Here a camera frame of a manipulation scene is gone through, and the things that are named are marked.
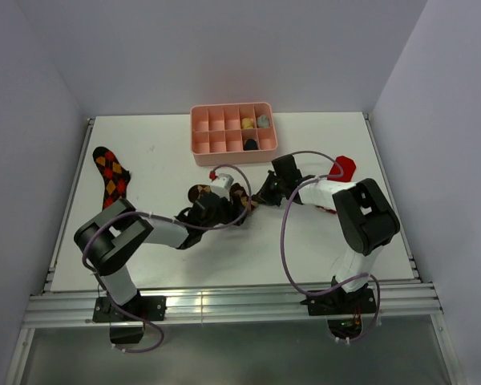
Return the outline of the brown yellow argyle sock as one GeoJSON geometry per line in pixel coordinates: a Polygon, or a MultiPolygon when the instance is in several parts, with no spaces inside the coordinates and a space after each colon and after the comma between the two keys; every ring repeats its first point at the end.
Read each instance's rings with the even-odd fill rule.
{"type": "MultiPolygon", "coordinates": [[[[188,200],[194,203],[201,195],[211,192],[211,186],[206,184],[195,184],[188,190],[188,200]]],[[[229,199],[232,205],[242,212],[244,208],[248,209],[248,214],[252,213],[257,207],[258,202],[251,200],[245,188],[239,183],[234,183],[229,189],[229,199]]]]}

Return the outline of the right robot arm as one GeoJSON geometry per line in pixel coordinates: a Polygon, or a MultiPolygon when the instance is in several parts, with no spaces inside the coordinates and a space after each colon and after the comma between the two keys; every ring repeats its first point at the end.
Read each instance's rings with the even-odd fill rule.
{"type": "Polygon", "coordinates": [[[297,167],[294,154],[272,160],[273,169],[257,193],[262,205],[311,205],[335,213],[347,244],[341,266],[332,278],[332,287],[302,293],[306,305],[323,305],[349,312],[370,292],[368,281],[377,256],[400,232],[400,222],[378,183],[366,178],[351,180],[356,164],[345,156],[332,159],[325,176],[305,176],[297,167]]]}

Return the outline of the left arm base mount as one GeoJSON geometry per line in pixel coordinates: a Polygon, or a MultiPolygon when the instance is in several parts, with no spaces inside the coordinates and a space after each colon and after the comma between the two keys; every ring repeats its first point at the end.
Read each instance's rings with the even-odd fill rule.
{"type": "Polygon", "coordinates": [[[109,339],[113,344],[126,347],[133,346],[141,341],[147,326],[145,324],[141,326],[113,326],[113,323],[134,322],[135,319],[127,313],[150,322],[163,321],[166,301],[165,296],[141,296],[139,294],[131,301],[120,306],[120,310],[118,310],[113,306],[109,297],[99,297],[95,301],[92,322],[109,324],[109,339]]]}

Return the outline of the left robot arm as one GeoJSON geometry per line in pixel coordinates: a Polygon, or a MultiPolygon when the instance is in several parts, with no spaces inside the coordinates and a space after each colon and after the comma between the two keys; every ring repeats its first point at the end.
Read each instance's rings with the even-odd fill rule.
{"type": "Polygon", "coordinates": [[[144,243],[186,250],[214,229],[241,225],[249,206],[240,198],[207,192],[176,217],[166,218],[136,210],[122,198],[76,230],[74,242],[83,264],[106,290],[111,311],[122,320],[146,318],[156,310],[133,283],[127,262],[144,243]]]}

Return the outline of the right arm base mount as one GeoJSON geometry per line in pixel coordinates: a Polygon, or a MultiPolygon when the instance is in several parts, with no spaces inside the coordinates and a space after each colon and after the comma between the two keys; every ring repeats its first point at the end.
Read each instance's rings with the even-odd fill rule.
{"type": "Polygon", "coordinates": [[[374,292],[368,285],[351,293],[337,289],[322,296],[306,296],[300,301],[307,307],[309,316],[344,316],[328,319],[329,331],[334,337],[356,338],[363,330],[362,315],[374,314],[377,302],[374,292]]]}

